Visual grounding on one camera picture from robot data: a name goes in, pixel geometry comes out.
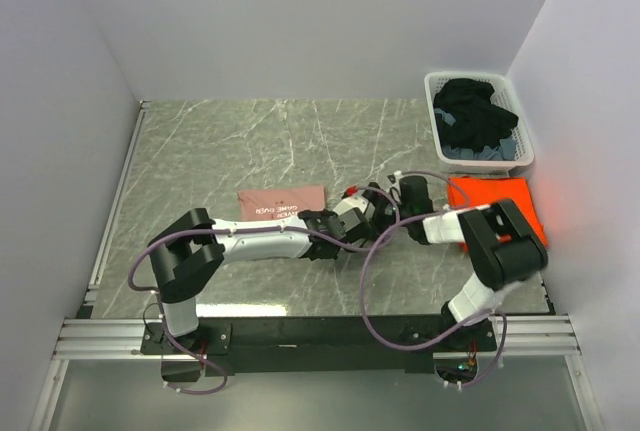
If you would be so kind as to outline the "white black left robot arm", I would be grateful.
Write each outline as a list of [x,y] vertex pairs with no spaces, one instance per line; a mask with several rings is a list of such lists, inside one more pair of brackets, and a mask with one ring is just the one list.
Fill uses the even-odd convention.
[[189,211],[149,244],[149,258],[166,322],[164,340],[176,352],[200,339],[196,296],[218,268],[271,259],[332,260],[357,252],[400,220],[398,204],[371,185],[348,190],[331,210],[302,210],[267,221],[213,219]]

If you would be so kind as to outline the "pink printed t-shirt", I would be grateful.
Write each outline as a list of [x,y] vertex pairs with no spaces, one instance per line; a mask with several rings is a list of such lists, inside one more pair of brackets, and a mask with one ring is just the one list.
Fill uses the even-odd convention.
[[327,201],[321,185],[240,190],[237,199],[244,221],[279,220],[301,211],[321,211]]

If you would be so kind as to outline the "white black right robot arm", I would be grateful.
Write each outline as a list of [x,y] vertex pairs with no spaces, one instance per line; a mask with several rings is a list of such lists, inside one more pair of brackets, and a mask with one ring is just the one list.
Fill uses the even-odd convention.
[[473,326],[497,310],[504,298],[548,265],[544,243],[512,199],[475,204],[458,178],[448,186],[462,198],[437,212],[429,196],[427,172],[396,171],[388,176],[399,225],[421,245],[460,244],[466,248],[472,274],[447,301],[438,318],[439,334],[423,344],[393,349],[418,350],[442,342],[460,350],[474,337]]

